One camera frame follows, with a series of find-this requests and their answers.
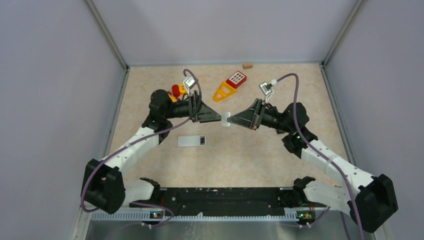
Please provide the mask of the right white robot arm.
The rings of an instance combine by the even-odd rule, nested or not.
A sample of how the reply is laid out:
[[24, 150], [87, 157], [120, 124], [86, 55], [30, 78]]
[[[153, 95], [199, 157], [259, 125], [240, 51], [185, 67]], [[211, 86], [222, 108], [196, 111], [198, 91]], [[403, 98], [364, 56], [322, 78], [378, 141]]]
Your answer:
[[323, 204], [347, 214], [367, 233], [374, 233], [399, 209], [393, 181], [385, 174], [375, 176], [359, 169], [330, 150], [306, 127], [309, 117], [300, 102], [290, 103], [283, 112], [262, 99], [227, 118], [231, 124], [250, 130], [260, 126], [285, 134], [289, 153], [313, 164], [337, 182], [330, 185], [312, 177], [297, 179], [293, 200], [299, 206]]

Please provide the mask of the white remote control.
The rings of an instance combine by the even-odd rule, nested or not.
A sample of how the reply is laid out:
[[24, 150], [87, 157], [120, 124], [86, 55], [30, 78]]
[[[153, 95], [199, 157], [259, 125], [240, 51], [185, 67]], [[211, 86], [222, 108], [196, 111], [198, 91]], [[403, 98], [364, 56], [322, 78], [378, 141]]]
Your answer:
[[203, 147], [206, 145], [206, 140], [205, 135], [179, 136], [177, 139], [177, 146], [180, 148]]

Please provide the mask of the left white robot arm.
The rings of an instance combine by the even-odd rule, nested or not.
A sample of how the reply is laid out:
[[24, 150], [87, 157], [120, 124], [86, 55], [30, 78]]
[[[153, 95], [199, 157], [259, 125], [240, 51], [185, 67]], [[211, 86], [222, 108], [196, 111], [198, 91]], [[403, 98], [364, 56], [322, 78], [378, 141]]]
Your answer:
[[87, 202], [108, 214], [122, 205], [143, 201], [154, 207], [160, 202], [159, 184], [148, 178], [125, 183], [124, 176], [150, 149], [161, 144], [176, 127], [171, 119], [186, 122], [219, 122], [222, 116], [206, 105], [198, 92], [186, 100], [172, 102], [168, 92], [154, 91], [150, 96], [149, 114], [137, 132], [118, 150], [101, 160], [90, 160], [84, 171], [80, 206], [88, 211]]

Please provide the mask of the white battery cover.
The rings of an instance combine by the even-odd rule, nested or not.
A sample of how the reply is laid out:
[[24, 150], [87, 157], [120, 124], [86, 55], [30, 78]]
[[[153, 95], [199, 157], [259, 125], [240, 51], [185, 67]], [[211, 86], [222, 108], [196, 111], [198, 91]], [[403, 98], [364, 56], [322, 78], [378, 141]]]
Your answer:
[[221, 115], [221, 125], [223, 127], [230, 127], [231, 123], [228, 122], [228, 118], [231, 116], [230, 112], [223, 112]]

